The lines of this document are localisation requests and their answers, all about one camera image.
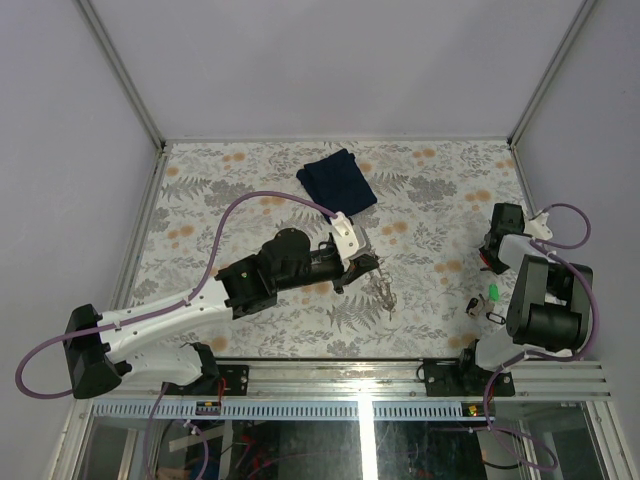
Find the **steel disc with keyrings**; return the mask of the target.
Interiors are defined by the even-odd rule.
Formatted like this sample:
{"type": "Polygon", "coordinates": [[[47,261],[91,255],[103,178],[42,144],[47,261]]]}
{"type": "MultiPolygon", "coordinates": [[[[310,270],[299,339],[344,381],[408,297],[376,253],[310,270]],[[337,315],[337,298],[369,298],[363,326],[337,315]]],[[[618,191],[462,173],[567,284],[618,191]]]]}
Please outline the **steel disc with keyrings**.
{"type": "Polygon", "coordinates": [[[366,290],[375,297],[381,308],[392,319],[397,306],[397,296],[392,290],[392,277],[382,266],[370,271],[366,283],[366,290]]]}

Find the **silver key black tag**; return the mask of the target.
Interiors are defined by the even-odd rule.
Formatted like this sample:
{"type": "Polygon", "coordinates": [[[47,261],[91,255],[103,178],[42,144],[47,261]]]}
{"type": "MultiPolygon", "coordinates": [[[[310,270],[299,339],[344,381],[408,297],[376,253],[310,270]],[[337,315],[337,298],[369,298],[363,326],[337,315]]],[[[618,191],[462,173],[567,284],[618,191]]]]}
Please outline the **silver key black tag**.
{"type": "Polygon", "coordinates": [[[467,304],[465,313],[471,318],[484,317],[493,310],[494,304],[483,295],[472,297],[467,304]]]}

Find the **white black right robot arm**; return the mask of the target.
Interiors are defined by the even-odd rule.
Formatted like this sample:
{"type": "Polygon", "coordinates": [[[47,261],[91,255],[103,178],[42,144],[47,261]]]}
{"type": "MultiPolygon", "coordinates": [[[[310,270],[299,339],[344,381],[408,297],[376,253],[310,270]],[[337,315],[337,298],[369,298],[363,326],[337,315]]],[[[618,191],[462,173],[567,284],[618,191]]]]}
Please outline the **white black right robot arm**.
{"type": "Polygon", "coordinates": [[[459,357],[455,378],[468,395],[482,394],[496,369],[505,379],[510,361],[556,360],[560,353],[577,354],[588,343],[593,272],[555,258],[551,249],[560,245],[552,240],[548,216],[543,209],[527,219],[519,205],[494,205],[479,254],[487,271],[500,275],[511,270],[517,278],[504,315],[494,311],[495,300],[481,294],[466,307],[468,316],[484,316],[499,326],[459,357]]]}

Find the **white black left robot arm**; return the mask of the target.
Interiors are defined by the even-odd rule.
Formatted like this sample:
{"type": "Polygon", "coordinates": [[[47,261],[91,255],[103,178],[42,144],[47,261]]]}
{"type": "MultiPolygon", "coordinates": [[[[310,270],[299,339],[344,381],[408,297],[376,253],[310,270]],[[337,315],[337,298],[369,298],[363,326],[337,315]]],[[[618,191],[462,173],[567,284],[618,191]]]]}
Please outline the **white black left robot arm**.
{"type": "Polygon", "coordinates": [[[129,382],[158,384],[168,395],[215,395],[223,376],[211,347],[172,346],[171,338],[257,314],[282,291],[329,282],[341,294],[378,266],[360,230],[332,233],[312,249],[303,231],[287,228],[193,293],[104,313],[78,307],[67,325],[73,337],[63,343],[72,395],[96,398],[129,382]]]}

